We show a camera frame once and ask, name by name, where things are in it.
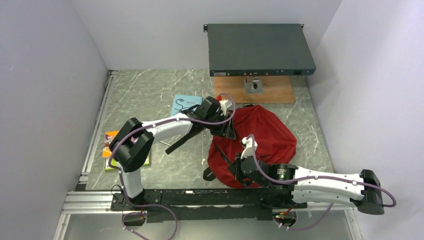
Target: metal stand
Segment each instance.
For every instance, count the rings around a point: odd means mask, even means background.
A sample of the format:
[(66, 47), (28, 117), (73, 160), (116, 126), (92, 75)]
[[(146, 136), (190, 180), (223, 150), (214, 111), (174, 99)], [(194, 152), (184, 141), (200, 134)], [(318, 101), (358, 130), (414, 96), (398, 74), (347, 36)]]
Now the metal stand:
[(257, 76), (248, 76), (244, 80), (244, 89), (247, 94), (263, 94), (262, 81)]

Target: black electronic device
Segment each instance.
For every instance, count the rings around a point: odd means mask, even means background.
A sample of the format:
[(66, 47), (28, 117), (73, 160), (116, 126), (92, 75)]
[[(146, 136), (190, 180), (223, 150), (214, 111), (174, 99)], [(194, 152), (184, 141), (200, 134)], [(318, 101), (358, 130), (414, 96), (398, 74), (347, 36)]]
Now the black electronic device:
[(211, 77), (312, 75), (302, 24), (205, 24)]

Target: metal frame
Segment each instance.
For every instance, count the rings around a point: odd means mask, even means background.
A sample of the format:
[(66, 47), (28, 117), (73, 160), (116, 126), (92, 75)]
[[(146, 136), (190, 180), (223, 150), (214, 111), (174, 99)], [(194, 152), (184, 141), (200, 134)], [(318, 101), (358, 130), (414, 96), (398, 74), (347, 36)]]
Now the metal frame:
[(109, 106), (109, 100), (111, 99), (112, 89), (115, 84), (115, 78), (118, 74), (117, 70), (109, 70), (108, 80), (105, 85), (105, 92), (103, 96), (103, 101), (101, 101), (100, 110), (98, 111), (97, 120), (94, 126), (94, 132), (91, 136), (90, 146), (88, 147), (88, 153), (85, 157), (84, 165), (82, 166), (81, 174), (89, 173), (92, 169), (94, 156), (96, 154), (97, 145), (100, 141), (100, 134), (102, 133), (103, 122), (105, 121), (106, 110)]
[[(111, 211), (113, 194), (119, 191), (70, 191), (66, 194), (65, 202), (61, 211), (59, 222), (56, 227), (53, 240), (63, 240), (72, 214), (126, 214), (132, 211)], [(199, 206), (186, 206), (188, 208), (197, 208)], [(309, 202), (307, 208), (297, 208), (296, 211), (308, 211), (309, 217), (312, 211), (325, 211), (329, 205), (327, 203)], [(273, 209), (275, 213), (287, 209)], [(332, 211), (344, 211), (350, 234), (353, 240), (362, 240), (361, 231), (354, 213), (354, 208), (343, 204), (334, 204)]]
[[(94, 156), (97, 145), (100, 140), (100, 134), (102, 132), (103, 122), (105, 120), (106, 110), (109, 106), (109, 100), (112, 95), (112, 90), (115, 85), (117, 76), (117, 70), (110, 70), (108, 72), (108, 80), (105, 85), (105, 93), (101, 102), (100, 110), (96, 119), (93, 135), (91, 137), (91, 143), (88, 148), (88, 152), (85, 158), (81, 175), (79, 178), (79, 184), (84, 185), (87, 183), (90, 176), (90, 171), (93, 165)], [(119, 193), (118, 191), (69, 191), (66, 194), (66, 198), (61, 210), (60, 218), (56, 227), (53, 240), (63, 240), (65, 233), (68, 228), (68, 223), (72, 214), (126, 214), (131, 211), (111, 211), (111, 204), (113, 200), (113, 194)], [(328, 208), (327, 203), (308, 203), (308, 208), (298, 208), (296, 211), (308, 211), (309, 215), (312, 211), (324, 211)], [(286, 209), (275, 209), (275, 212), (281, 212)], [(353, 240), (362, 240), (361, 231), (356, 220), (354, 209), (350, 206), (342, 204), (334, 204), (331, 208), (332, 211), (344, 211), (346, 220), (350, 229), (350, 233)]]

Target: book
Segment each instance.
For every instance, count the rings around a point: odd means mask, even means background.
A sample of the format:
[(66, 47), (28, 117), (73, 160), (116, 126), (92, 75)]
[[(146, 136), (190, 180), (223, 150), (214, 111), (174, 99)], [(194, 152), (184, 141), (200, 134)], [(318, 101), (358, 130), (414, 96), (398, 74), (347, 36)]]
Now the book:
[[(112, 168), (111, 166), (109, 166), (109, 163), (108, 163), (109, 162), (109, 157), (112, 154), (111, 150), (109, 149), (109, 145), (111, 144), (111, 142), (115, 138), (115, 136), (118, 134), (118, 132), (119, 131), (107, 131), (106, 132), (106, 135), (104, 137), (103, 151), (101, 153), (101, 156), (103, 158), (105, 158), (104, 159), (104, 170), (105, 171), (115, 170), (115, 168)], [(138, 140), (138, 138), (131, 137), (131, 141), (133, 143), (136, 143), (137, 140)], [(150, 155), (151, 154), (149, 152), (149, 154), (147, 156), (147, 159), (146, 159), (146, 161), (143, 164), (143, 167), (150, 166)], [(117, 167), (118, 166), (118, 163), (117, 163), (117, 161), (115, 159), (112, 159), (111, 165)]]
[(173, 98), (171, 116), (175, 116), (182, 110), (186, 110), (194, 105), (200, 105), (202, 103), (201, 96), (191, 96), (191, 95), (180, 95), (177, 94)]

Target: white wall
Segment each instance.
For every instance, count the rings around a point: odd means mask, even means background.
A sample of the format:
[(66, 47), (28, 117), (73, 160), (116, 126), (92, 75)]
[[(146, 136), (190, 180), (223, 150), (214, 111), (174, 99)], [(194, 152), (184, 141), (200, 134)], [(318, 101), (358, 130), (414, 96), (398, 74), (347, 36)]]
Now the white wall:
[(420, 0), (343, 0), (314, 54), (309, 92), (335, 170), (374, 170), (398, 201), (357, 214), (366, 240), (424, 235), (423, 26)]
[(69, 0), (0, 0), (0, 239), (52, 239), (107, 69)]
[(299, 23), (312, 52), (341, 0), (72, 0), (109, 69), (209, 68), (208, 23)]

